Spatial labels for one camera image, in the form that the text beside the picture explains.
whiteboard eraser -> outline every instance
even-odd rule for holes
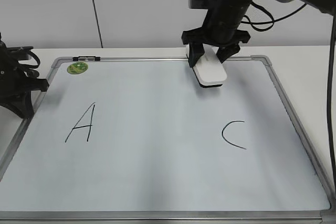
[[[193,67],[197,80],[203,88],[220,87],[227,78],[225,69],[211,46],[204,45],[204,51]],[[186,54],[189,58],[189,45]]]

green sticker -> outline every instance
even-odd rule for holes
[[[80,73],[84,73],[86,70],[88,70],[89,65],[87,65],[85,62],[76,62],[71,64],[67,71],[69,74],[80,74]]]

black marker writing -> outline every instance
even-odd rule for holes
[[[93,113],[94,113],[94,108],[96,107],[96,103],[94,102],[93,104],[90,105],[90,107],[88,107],[88,109],[84,112],[84,114],[81,116],[81,118],[78,120],[78,122],[74,125],[74,127],[71,129],[69,135],[67,136],[67,138],[65,139],[65,142],[68,141],[70,135],[72,134],[72,132],[74,130],[77,130],[77,129],[82,129],[82,128],[89,128],[89,133],[88,133],[88,138],[87,138],[87,142],[89,141],[90,139],[90,134],[91,134],[91,128],[92,128],[92,119],[93,119]],[[83,117],[86,115],[86,113],[88,113],[88,111],[90,110],[90,108],[92,108],[92,111],[91,111],[91,121],[90,121],[90,124],[89,125],[84,125],[84,126],[77,126],[79,124],[79,122],[83,119]]]
[[[236,145],[236,144],[233,144],[233,143],[229,142],[229,141],[225,138],[225,136],[224,136],[224,131],[225,131],[225,129],[226,129],[230,124],[232,124],[232,123],[244,123],[244,121],[232,121],[232,122],[229,122],[228,124],[226,124],[225,127],[224,127],[223,130],[222,130],[222,138],[223,138],[227,143],[229,143],[230,145],[233,145],[233,146],[235,146],[235,147],[237,147],[237,148],[241,148],[241,149],[246,150],[246,148],[241,147],[241,146]]]

black cable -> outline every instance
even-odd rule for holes
[[[250,21],[250,18],[248,16],[245,15],[245,17],[249,20],[249,21],[242,21],[241,23],[242,24],[247,24],[247,25],[269,25],[269,24],[273,24],[276,23],[276,22],[279,22],[279,21],[282,21],[286,18],[289,18],[293,15],[295,15],[296,13],[298,13],[299,11],[301,11],[303,8],[306,7],[307,4],[303,4],[300,8],[298,8],[297,10],[295,10],[294,12],[282,17],[282,18],[278,18],[278,19],[275,19],[275,20],[272,20],[272,21],[267,21],[267,22],[251,22]]]
[[[20,64],[21,66],[26,67],[26,68],[30,68],[30,69],[37,69],[40,66],[40,64],[41,64],[40,59],[37,57],[36,54],[34,54],[33,52],[31,52],[29,50],[23,50],[21,48],[21,49],[15,51],[15,52],[12,52],[12,53],[15,54],[16,52],[21,52],[21,51],[24,51],[26,54],[28,54],[29,56],[31,56],[36,61],[36,65]]]
[[[334,180],[334,186],[336,190],[336,160],[332,130],[332,79],[333,68],[335,58],[335,42],[336,42],[336,8],[333,15],[331,38],[330,38],[330,53],[329,53],[329,70],[328,70],[328,84],[327,84],[327,126],[328,126],[328,139],[329,139],[329,151],[332,167],[332,176]]]
[[[263,13],[265,13],[272,21],[271,21],[271,25],[269,27],[267,27],[267,28],[258,28],[256,26],[254,26],[253,22],[251,22],[251,19],[247,15],[244,15],[244,17],[247,18],[247,20],[248,20],[249,24],[251,25],[251,27],[255,31],[268,31],[268,30],[272,29],[272,27],[275,24],[275,20],[273,18],[272,13],[270,13],[269,11],[267,11],[263,6],[258,5],[258,4],[254,3],[254,2],[252,2],[252,6],[254,8],[257,8],[258,10],[262,11]]]

white wall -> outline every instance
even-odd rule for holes
[[[301,5],[255,0],[275,17]],[[105,47],[180,47],[183,30],[199,27],[206,11],[189,10],[187,0],[96,0]],[[9,46],[100,47],[91,0],[0,0],[0,31]],[[253,21],[268,17],[251,7]],[[242,25],[251,46],[328,45],[331,16],[306,7],[265,33]]]
[[[0,0],[7,46],[99,47],[91,0]]]

